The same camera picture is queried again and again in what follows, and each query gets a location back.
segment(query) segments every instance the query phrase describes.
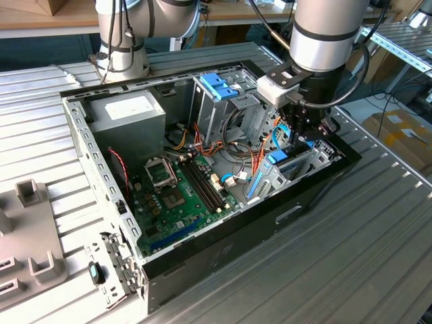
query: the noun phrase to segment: yellow wire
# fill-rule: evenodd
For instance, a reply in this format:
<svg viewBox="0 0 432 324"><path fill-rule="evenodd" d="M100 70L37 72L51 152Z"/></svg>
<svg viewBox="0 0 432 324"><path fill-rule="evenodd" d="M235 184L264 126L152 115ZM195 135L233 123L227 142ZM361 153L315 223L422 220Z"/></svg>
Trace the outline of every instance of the yellow wire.
<svg viewBox="0 0 432 324"><path fill-rule="evenodd" d="M179 145L177 145L176 147L173 147L173 150L178 151L178 150L180 150L184 146L184 143L186 141L186 134L187 133L188 133L188 130L184 130L182 141L180 142Z"/></svg>

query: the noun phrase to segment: blue drive bracket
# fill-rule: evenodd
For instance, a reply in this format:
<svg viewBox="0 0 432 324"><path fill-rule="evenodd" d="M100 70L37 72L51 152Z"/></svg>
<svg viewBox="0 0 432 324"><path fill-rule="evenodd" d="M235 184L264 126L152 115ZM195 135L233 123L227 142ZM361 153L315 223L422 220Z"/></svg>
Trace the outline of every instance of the blue drive bracket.
<svg viewBox="0 0 432 324"><path fill-rule="evenodd" d="M200 77L200 81L218 100L225 100L238 96L238 91L231 89L225 80L220 78L216 73L204 74Z"/></svg>

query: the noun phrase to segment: aluminum extrusion table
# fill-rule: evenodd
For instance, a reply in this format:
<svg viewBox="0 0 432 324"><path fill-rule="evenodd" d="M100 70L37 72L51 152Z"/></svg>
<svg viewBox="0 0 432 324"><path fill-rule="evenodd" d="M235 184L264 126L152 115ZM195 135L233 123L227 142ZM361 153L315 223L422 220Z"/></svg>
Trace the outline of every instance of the aluminum extrusion table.
<svg viewBox="0 0 432 324"><path fill-rule="evenodd" d="M372 26L364 26L361 34L366 36L371 28ZM432 49L432 30L420 32L405 22L382 24L372 35L371 41L373 42L369 45L371 53L379 46L406 62L404 68L387 88L387 92L393 90L410 66L420 72L427 72L425 74L432 77L432 59L426 55L426 50ZM362 60L354 68L353 75L356 75L361 64Z"/></svg>
<svg viewBox="0 0 432 324"><path fill-rule="evenodd" d="M277 58L253 43L149 55L176 72ZM86 86L87 63L65 65ZM54 67L0 74L0 190L47 183L69 277L0 314L0 323L136 323L138 297L107 312L82 249L103 226L77 160ZM310 214L166 304L144 323L415 323L432 301L432 186L339 109L340 136L363 156Z"/></svg>

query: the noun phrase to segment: red cable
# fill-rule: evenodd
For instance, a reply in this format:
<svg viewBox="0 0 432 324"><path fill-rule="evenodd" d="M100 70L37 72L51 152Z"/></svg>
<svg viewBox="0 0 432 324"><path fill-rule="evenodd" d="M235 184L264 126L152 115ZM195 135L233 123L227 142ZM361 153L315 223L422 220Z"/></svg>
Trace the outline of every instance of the red cable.
<svg viewBox="0 0 432 324"><path fill-rule="evenodd" d="M108 148L108 151L113 153L115 157L117 157L117 159L121 164L121 167L123 168L124 177L126 179L126 198L129 200L129 178L128 178L128 172L126 171L126 165L124 164L123 159L112 148Z"/></svg>

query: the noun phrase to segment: wooden shelf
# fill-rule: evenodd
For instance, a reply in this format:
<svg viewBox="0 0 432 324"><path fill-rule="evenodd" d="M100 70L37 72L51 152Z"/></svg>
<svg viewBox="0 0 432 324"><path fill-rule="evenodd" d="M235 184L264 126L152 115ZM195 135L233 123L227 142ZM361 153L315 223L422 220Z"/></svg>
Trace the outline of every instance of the wooden shelf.
<svg viewBox="0 0 432 324"><path fill-rule="evenodd" d="M287 18L291 9L280 9L274 5L260 8L266 18ZM369 12L367 17L379 16L380 10ZM230 24L230 20L257 19L251 6L243 0L239 2L215 1L209 4L209 21L218 21L216 25ZM36 13L0 8L0 30L25 30L34 28L70 28L98 26L98 17L93 0L68 0L55 16L43 16Z"/></svg>

